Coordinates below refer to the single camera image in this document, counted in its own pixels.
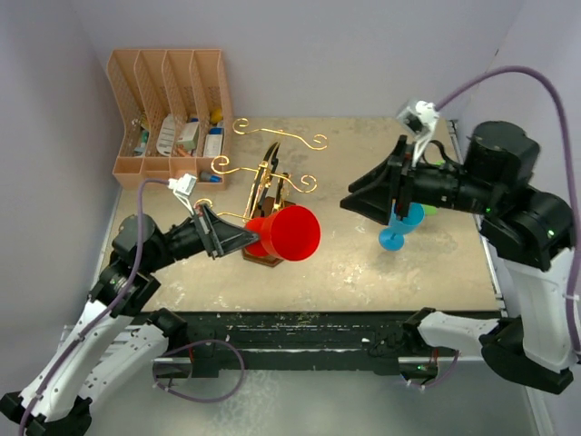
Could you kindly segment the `red plastic wine glass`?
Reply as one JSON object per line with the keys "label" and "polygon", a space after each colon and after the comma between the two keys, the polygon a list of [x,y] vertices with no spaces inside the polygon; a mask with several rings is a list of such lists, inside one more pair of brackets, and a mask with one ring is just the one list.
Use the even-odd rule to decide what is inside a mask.
{"label": "red plastic wine glass", "polygon": [[253,218],[245,229],[257,233],[260,239],[245,250],[253,256],[273,256],[284,261],[299,262],[311,257],[321,239],[320,223],[306,207],[292,205],[267,217]]}

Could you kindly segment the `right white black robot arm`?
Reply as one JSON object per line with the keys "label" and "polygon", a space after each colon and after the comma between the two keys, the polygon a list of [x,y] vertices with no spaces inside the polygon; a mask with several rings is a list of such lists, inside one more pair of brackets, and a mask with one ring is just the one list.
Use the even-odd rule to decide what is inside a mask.
{"label": "right white black robot arm", "polygon": [[519,315],[479,320],[425,308],[405,322],[405,348],[477,354],[507,381],[559,394],[579,362],[569,336],[578,321],[566,293],[576,229],[567,202],[530,183],[539,153],[522,128],[504,121],[477,125],[462,163],[412,163],[412,147],[400,137],[383,162],[350,184],[340,206],[382,225],[406,217],[413,204],[479,216],[480,234],[517,289]]}

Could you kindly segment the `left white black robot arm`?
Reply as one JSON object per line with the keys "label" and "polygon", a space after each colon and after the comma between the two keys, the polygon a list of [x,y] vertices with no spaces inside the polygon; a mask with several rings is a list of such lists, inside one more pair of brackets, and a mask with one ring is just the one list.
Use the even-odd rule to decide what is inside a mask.
{"label": "left white black robot arm", "polygon": [[154,273],[198,253],[216,259],[258,240],[206,205],[167,233],[143,212],[127,217],[72,331],[28,386],[2,397],[2,414],[21,435],[86,434],[97,404],[114,388],[163,353],[176,356],[193,346],[187,321],[161,309],[121,349],[106,354],[160,288]]}

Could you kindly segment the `blue plastic wine glass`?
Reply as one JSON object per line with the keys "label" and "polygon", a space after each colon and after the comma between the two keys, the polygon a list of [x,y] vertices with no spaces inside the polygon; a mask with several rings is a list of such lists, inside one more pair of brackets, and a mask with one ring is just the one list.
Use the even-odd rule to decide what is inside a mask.
{"label": "blue plastic wine glass", "polygon": [[412,233],[425,218],[424,208],[419,203],[412,203],[406,217],[399,219],[393,213],[387,228],[379,233],[380,246],[391,252],[400,250],[405,244],[405,236]]}

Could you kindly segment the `green plastic wine glass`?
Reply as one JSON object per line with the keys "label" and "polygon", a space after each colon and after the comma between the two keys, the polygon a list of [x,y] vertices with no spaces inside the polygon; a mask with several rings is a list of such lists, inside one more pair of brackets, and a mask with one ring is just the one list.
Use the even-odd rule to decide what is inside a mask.
{"label": "green plastic wine glass", "polygon": [[[437,167],[440,167],[444,163],[445,163],[444,160],[439,160],[439,161],[435,162],[435,165]],[[423,210],[424,210],[424,214],[426,216],[433,216],[433,215],[435,215],[435,214],[438,213],[438,208],[435,207],[435,206],[423,204],[422,207],[423,207]]]}

